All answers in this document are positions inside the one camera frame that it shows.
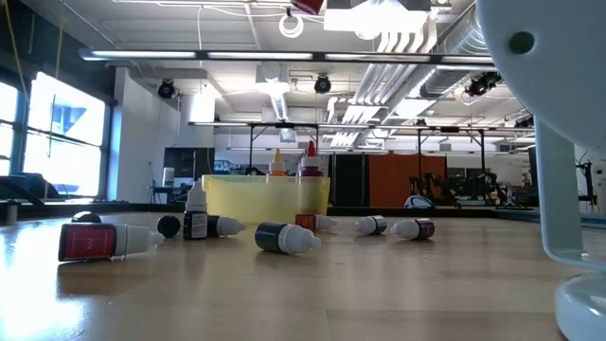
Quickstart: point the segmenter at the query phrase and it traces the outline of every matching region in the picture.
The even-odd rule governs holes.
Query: yellow container
[[[205,175],[208,214],[247,224],[294,223],[294,215],[324,214],[329,205],[327,177]]]

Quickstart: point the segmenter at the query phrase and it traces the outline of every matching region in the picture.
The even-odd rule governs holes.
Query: white robot
[[[583,249],[573,161],[573,143],[606,153],[606,1],[478,0],[477,6],[491,56],[535,115],[544,250],[553,260],[600,271],[560,285],[558,325],[573,341],[606,340],[606,250]]]

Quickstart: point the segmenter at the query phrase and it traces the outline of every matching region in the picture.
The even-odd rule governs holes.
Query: table surface
[[[103,220],[155,226],[160,216]],[[536,224],[435,219],[431,241],[404,242],[337,221],[304,256],[260,252],[249,227],[88,263],[57,262],[65,219],[0,227],[0,339],[563,339],[554,288],[584,271],[550,260]],[[585,233],[589,248],[606,242]]]

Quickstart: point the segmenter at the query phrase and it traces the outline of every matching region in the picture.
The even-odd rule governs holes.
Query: red label
[[[108,259],[114,255],[116,230],[111,224],[65,224],[64,260]]]
[[[315,215],[313,214],[297,214],[294,216],[294,223],[315,232]]]

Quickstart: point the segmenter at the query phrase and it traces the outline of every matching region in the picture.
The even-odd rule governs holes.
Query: orange dropper bottle
[[[282,163],[282,154],[280,149],[276,149],[274,153],[274,161],[269,164],[269,174],[267,176],[287,176],[288,174],[284,171],[284,163]]]

